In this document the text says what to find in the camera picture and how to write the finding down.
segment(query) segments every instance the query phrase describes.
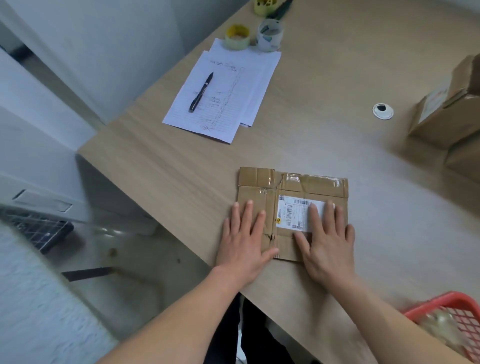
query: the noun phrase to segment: hand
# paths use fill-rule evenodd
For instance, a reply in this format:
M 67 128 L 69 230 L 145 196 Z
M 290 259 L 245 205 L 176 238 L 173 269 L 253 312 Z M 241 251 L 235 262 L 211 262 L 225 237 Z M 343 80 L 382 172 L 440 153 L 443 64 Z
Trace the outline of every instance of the hand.
M 314 204 L 309 206 L 308 216 L 309 227 L 312 229 L 312 245 L 310 246 L 305 235 L 299 231 L 295 232 L 295 240 L 310 277 L 329 291 L 339 284 L 354 280 L 355 230 L 352 225 L 345 227 L 342 207 L 336 206 L 334 212 L 332 201 L 328 201 L 324 208 L 323 224 Z
M 260 211 L 252 227 L 253 201 L 247 202 L 240 221 L 240 206 L 236 202 L 232 208 L 232 218 L 225 219 L 223 235 L 216 256 L 216 265 L 223 266 L 232 272 L 243 288 L 252 283 L 263 267 L 278 254 L 278 248 L 262 253 L 262 233 L 264 229 L 264 210 Z

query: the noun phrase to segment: black pen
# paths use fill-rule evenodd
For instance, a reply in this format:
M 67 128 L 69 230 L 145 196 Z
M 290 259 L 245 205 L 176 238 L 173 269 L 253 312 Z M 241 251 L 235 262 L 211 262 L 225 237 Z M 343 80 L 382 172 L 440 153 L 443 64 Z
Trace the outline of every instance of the black pen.
M 193 112 L 195 110 L 198 103 L 200 102 L 200 99 L 202 98 L 202 95 L 205 92 L 205 89 L 207 88 L 208 84 L 212 80 L 212 77 L 213 77 L 213 72 L 210 74 L 210 76 L 208 76 L 207 80 L 205 81 L 204 85 L 202 86 L 202 89 L 200 90 L 197 97 L 195 98 L 195 100 L 193 100 L 192 104 L 190 105 L 190 108 L 188 109 L 188 112 Z

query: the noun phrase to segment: wooden desk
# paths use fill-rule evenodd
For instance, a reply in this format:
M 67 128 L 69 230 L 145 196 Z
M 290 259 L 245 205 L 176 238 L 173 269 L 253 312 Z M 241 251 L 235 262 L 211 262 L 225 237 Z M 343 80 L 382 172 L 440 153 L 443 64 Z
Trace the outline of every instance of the wooden desk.
M 442 170 L 444 152 L 406 139 L 413 105 L 480 50 L 478 18 L 422 0 L 297 0 L 252 128 L 226 145 L 163 125 L 213 39 L 260 20 L 249 2 L 80 154 L 208 264 L 240 166 L 348 177 L 357 270 L 377 292 L 396 303 L 448 290 L 480 300 L 480 188 Z M 393 119 L 373 116 L 377 102 Z M 274 261 L 243 293 L 325 363 L 369 361 L 301 265 Z

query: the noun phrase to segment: fingers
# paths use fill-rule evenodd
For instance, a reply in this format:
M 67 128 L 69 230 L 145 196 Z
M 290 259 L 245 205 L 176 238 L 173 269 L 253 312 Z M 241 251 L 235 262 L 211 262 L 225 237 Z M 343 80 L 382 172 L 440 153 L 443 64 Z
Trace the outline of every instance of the fingers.
M 248 200 L 243 216 L 241 218 L 241 231 L 244 234 L 250 235 L 250 228 L 252 227 L 252 212 L 253 212 L 253 201 Z
M 230 235 L 230 219 L 223 220 L 222 239 L 226 239 Z
M 353 244 L 355 242 L 355 228 L 351 224 L 348 224 L 345 228 L 345 239 L 350 244 Z
M 315 204 L 308 206 L 308 226 L 314 234 L 323 234 L 322 219 Z
M 296 231 L 293 233 L 293 236 L 295 236 L 295 241 L 300 248 L 301 254 L 303 256 L 310 254 L 310 244 L 308 244 L 305 235 L 303 235 L 303 233 L 301 233 L 300 231 Z
M 240 231 L 240 205 L 238 202 L 233 204 L 232 219 L 230 223 L 230 232 L 236 234 Z
M 324 206 L 324 231 L 326 234 L 335 232 L 335 215 L 332 201 L 327 201 Z
M 265 210 L 258 213 L 257 220 L 253 225 L 252 236 L 260 237 L 263 234 L 266 215 Z
M 335 206 L 335 229 L 339 237 L 345 238 L 345 217 L 342 206 Z
M 270 248 L 262 253 L 262 264 L 271 261 L 279 253 L 278 248 Z

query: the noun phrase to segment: cardboard package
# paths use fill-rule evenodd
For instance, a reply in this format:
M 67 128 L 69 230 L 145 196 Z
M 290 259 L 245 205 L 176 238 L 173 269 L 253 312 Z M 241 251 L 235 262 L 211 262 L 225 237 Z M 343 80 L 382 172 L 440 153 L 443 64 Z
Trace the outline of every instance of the cardboard package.
M 475 133 L 454 145 L 448 152 L 445 165 L 480 182 L 480 133 Z
M 409 135 L 447 149 L 480 130 L 480 54 L 467 56 L 417 106 Z
M 320 213 L 324 203 L 332 200 L 344 208 L 347 221 L 348 180 L 278 172 L 268 168 L 241 167 L 239 172 L 238 202 L 243 213 L 248 200 L 253 200 L 253 216 L 266 211 L 262 251 L 278 247 L 277 259 L 302 261 L 293 237 L 294 231 L 303 231 L 311 241 L 307 210 L 315 203 Z

